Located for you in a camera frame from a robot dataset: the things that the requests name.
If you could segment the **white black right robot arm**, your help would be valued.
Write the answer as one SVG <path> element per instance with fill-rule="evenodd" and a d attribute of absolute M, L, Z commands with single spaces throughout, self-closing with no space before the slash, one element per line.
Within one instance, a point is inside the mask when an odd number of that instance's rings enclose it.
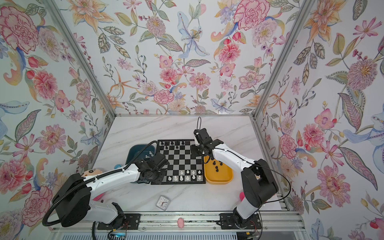
<path fill-rule="evenodd" d="M 257 211 L 271 203 L 270 198 L 279 187 L 274 178 L 274 170 L 263 160 L 252 160 L 229 148 L 223 141 L 212 139 L 207 129 L 194 130 L 196 146 L 193 153 L 207 157 L 208 161 L 223 163 L 241 174 L 244 198 L 231 214 L 220 214 L 219 224 L 223 230 L 262 229 L 262 220 Z"/>

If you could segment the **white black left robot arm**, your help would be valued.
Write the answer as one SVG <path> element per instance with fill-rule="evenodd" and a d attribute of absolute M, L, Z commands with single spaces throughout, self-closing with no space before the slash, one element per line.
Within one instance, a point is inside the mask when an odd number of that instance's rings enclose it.
<path fill-rule="evenodd" d="M 119 204 L 95 201 L 95 198 L 123 185 L 143 182 L 161 182 L 165 175 L 163 167 L 169 161 L 161 153 L 155 153 L 146 159 L 135 157 L 131 164 L 120 168 L 83 177 L 71 175 L 52 199 L 42 224 L 45 227 L 60 224 L 71 227 L 82 221 L 98 222 L 114 229 L 122 227 L 127 218 Z"/>

